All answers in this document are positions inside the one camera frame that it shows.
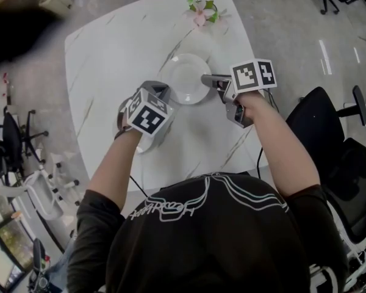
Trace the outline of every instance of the person's right hand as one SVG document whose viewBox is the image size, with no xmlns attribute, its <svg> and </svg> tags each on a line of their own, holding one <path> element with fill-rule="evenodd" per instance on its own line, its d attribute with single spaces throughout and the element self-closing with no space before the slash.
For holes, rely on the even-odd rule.
<svg viewBox="0 0 366 293">
<path fill-rule="evenodd" d="M 254 119 L 255 113 L 261 106 L 266 105 L 267 101 L 259 91 L 250 91 L 239 94 L 237 101 L 245 107 L 245 116 Z"/>
</svg>

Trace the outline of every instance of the person's right arm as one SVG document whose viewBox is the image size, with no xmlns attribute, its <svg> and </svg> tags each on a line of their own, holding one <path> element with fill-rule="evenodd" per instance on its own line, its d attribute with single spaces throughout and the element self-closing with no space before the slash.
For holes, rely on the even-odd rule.
<svg viewBox="0 0 366 293">
<path fill-rule="evenodd" d="M 264 97 L 259 92 L 249 92 L 240 95 L 238 100 L 246 107 L 245 115 L 254 122 L 279 193 L 288 197 L 320 184 L 308 152 Z"/>
</svg>

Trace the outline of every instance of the white table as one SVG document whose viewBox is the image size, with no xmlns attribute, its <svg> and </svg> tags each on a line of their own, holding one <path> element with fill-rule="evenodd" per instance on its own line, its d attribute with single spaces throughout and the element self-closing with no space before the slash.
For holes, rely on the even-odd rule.
<svg viewBox="0 0 366 293">
<path fill-rule="evenodd" d="M 118 106 L 145 80 L 158 80 L 167 59 L 180 53 L 202 57 L 212 73 L 254 57 L 232 0 L 214 0 L 227 9 L 228 28 L 191 30 L 182 16 L 187 0 L 141 0 L 110 12 L 65 40 L 65 65 L 71 113 L 89 177 L 113 140 Z M 210 172 L 256 168 L 261 149 L 254 126 L 239 128 L 226 119 L 216 92 L 199 104 L 178 106 L 165 140 L 136 154 L 131 175 L 155 189 Z M 262 156 L 260 166 L 267 165 Z M 138 190 L 130 181 L 129 190 Z"/>
</svg>

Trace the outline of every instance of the black t-shirt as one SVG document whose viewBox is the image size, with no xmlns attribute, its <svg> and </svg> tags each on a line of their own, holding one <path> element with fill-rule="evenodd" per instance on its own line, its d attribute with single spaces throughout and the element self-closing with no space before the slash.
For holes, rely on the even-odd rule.
<svg viewBox="0 0 366 293">
<path fill-rule="evenodd" d="M 87 191 L 68 290 L 309 292 L 309 266 L 348 270 L 320 186 L 284 200 L 246 175 L 204 175 L 162 189 L 125 220 Z"/>
</svg>

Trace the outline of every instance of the tiled floor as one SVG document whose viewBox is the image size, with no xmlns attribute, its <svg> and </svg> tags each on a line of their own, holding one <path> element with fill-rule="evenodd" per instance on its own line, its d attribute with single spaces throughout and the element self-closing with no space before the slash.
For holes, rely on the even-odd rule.
<svg viewBox="0 0 366 293">
<path fill-rule="evenodd" d="M 101 15 L 137 0 L 74 1 L 71 16 L 42 49 L 3 68 L 10 73 L 13 103 L 18 106 L 20 119 L 26 118 L 29 109 L 37 110 L 34 126 L 50 133 L 40 140 L 46 153 L 62 156 L 70 173 L 85 189 L 88 176 L 73 129 L 65 84 L 64 39 Z M 336 108 L 353 100 L 354 85 L 359 85 L 366 97 L 366 6 L 362 1 L 338 3 L 338 15 L 331 12 L 331 6 L 327 15 L 320 14 L 321 0 L 234 2 L 255 56 L 273 62 L 278 81 L 273 94 L 284 118 L 296 106 L 298 97 L 317 86 L 325 88 Z M 348 136 L 366 145 L 366 128 L 357 117 L 344 124 Z M 132 204 L 141 199 L 136 194 L 129 198 L 133 199 Z"/>
</svg>

